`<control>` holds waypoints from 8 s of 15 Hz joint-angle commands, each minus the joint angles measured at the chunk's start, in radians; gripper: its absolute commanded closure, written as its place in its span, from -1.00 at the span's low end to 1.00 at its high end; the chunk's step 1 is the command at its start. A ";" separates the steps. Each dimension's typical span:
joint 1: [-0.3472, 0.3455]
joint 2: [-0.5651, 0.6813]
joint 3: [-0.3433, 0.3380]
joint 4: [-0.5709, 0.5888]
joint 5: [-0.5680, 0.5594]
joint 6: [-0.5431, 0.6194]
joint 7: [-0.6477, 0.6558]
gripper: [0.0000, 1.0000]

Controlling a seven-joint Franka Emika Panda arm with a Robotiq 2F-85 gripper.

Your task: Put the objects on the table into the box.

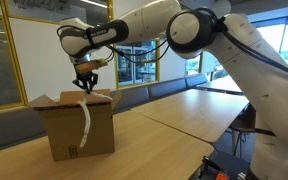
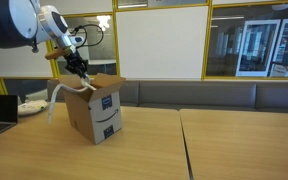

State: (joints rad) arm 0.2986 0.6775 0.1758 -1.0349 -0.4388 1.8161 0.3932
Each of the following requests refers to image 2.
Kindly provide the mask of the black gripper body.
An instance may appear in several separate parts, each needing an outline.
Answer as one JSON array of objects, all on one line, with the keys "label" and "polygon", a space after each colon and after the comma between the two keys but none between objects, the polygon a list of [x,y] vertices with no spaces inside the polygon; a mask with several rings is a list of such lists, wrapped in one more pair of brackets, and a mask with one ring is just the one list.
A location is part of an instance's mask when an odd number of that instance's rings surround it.
[{"label": "black gripper body", "polygon": [[87,61],[84,60],[78,52],[66,55],[64,59],[67,62],[65,69],[72,74],[78,75],[80,78],[85,78],[87,75]]}]

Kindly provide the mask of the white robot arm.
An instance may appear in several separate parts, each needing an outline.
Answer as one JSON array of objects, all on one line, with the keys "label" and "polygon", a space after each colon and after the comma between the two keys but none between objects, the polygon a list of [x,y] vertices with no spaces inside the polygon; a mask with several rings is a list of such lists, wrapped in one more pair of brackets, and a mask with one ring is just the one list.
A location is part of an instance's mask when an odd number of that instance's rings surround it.
[{"label": "white robot arm", "polygon": [[78,52],[79,37],[73,36],[68,25],[52,5],[41,6],[39,0],[0,0],[0,48],[37,45],[53,40],[57,49],[45,55],[46,59],[63,56],[66,69],[80,78],[87,77],[87,63]]}]

